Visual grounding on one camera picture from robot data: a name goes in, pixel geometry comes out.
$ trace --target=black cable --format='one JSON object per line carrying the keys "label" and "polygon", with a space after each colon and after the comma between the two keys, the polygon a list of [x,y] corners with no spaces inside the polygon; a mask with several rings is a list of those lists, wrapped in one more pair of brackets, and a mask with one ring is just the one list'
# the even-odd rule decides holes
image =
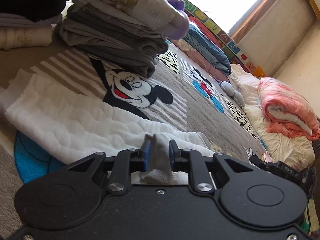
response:
{"label": "black cable", "polygon": [[310,214],[309,214],[309,200],[310,199],[308,199],[308,202],[307,202],[307,216],[308,216],[308,224],[309,224],[308,233],[310,233],[310,229],[311,229],[311,221],[310,221]]}

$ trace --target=beige wall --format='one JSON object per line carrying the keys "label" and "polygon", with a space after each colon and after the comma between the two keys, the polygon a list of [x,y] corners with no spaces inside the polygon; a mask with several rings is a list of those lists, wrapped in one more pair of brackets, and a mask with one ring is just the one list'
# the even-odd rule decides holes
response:
{"label": "beige wall", "polygon": [[274,75],[309,101],[320,117],[320,22],[316,21],[310,32],[292,53],[291,57]]}
{"label": "beige wall", "polygon": [[255,66],[272,76],[298,47],[316,20],[308,0],[278,0],[239,42]]}

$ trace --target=gray plush toy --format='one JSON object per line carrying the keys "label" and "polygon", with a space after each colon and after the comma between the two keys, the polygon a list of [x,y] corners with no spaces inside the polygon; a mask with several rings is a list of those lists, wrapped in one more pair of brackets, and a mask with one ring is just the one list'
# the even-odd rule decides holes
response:
{"label": "gray plush toy", "polygon": [[226,81],[220,82],[220,87],[222,91],[225,92],[228,96],[230,96],[238,106],[244,107],[243,96],[240,94],[239,91],[235,90],[230,83]]}

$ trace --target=screw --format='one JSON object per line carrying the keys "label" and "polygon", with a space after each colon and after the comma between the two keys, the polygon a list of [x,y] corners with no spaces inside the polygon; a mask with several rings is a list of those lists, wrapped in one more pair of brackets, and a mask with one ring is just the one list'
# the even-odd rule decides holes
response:
{"label": "screw", "polygon": [[112,183],[109,185],[109,189],[112,191],[121,191],[124,190],[124,186],[120,183]]}
{"label": "screw", "polygon": [[159,194],[159,195],[163,195],[163,194],[165,193],[165,190],[163,190],[163,189],[158,189],[158,190],[156,191],[156,193]]}
{"label": "screw", "polygon": [[24,239],[24,240],[33,240],[33,237],[32,237],[32,235],[25,235],[25,236],[23,237],[23,239]]}
{"label": "screw", "polygon": [[299,237],[295,234],[289,235],[287,238],[287,240],[298,240],[298,239],[299,239]]}
{"label": "screw", "polygon": [[200,183],[198,184],[197,188],[200,190],[200,191],[210,191],[212,190],[212,186],[208,183]]}

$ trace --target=rolled pink comforter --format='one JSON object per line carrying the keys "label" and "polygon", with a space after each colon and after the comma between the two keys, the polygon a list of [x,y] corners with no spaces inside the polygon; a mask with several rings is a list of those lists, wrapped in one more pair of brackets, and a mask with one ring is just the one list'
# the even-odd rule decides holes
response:
{"label": "rolled pink comforter", "polygon": [[229,79],[220,70],[212,66],[209,61],[207,61],[204,56],[202,56],[196,49],[194,49],[185,40],[172,40],[172,43],[181,49],[189,58],[196,62],[200,67],[202,67],[207,73],[212,75],[218,81],[229,82]]}
{"label": "rolled pink comforter", "polygon": [[319,123],[305,98],[289,86],[273,78],[262,78],[258,85],[261,109],[271,120],[268,132],[282,133],[289,138],[320,138]]}

